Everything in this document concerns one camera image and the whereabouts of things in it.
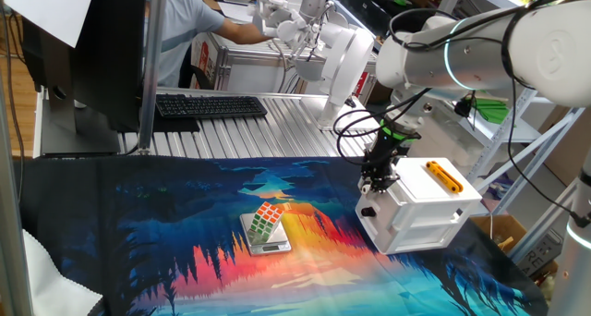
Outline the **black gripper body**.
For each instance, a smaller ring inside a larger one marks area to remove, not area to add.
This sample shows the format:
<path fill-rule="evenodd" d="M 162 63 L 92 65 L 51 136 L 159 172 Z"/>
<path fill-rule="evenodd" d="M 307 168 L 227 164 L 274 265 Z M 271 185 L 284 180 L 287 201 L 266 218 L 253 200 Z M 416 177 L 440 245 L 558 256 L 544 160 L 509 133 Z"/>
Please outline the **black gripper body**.
<path fill-rule="evenodd" d="M 366 149 L 366 172 L 389 174 L 390 164 L 397 155 L 406 155 L 415 135 L 379 132 Z"/>

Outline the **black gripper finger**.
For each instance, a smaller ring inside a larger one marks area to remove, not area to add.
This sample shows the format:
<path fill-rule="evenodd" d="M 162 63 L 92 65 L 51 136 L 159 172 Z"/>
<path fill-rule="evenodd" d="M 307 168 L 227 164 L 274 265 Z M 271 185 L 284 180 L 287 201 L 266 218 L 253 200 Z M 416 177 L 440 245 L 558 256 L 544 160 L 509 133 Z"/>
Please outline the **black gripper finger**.
<path fill-rule="evenodd" d="M 392 171 L 389 175 L 379 179 L 379 192 L 385 192 L 392 184 L 400 179 L 399 175 Z"/>
<path fill-rule="evenodd" d="M 361 170 L 361 177 L 359 180 L 359 190 L 362 194 L 368 194 L 372 188 L 372 173 L 373 170 L 368 167 L 363 167 Z"/>

